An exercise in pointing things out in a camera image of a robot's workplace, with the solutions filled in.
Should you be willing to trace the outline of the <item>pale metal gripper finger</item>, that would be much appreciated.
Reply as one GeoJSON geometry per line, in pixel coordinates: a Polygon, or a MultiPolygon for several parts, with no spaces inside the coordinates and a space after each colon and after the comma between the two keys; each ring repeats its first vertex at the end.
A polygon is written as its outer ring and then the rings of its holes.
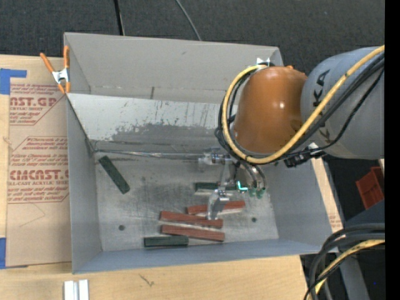
{"type": "Polygon", "coordinates": [[[207,219],[208,220],[213,220],[216,218],[217,212],[217,202],[218,202],[218,196],[215,195],[210,195],[207,201],[207,219]]]}
{"type": "Polygon", "coordinates": [[[225,207],[225,205],[229,202],[229,196],[224,191],[218,192],[217,199],[217,213],[221,213],[225,207]]]}

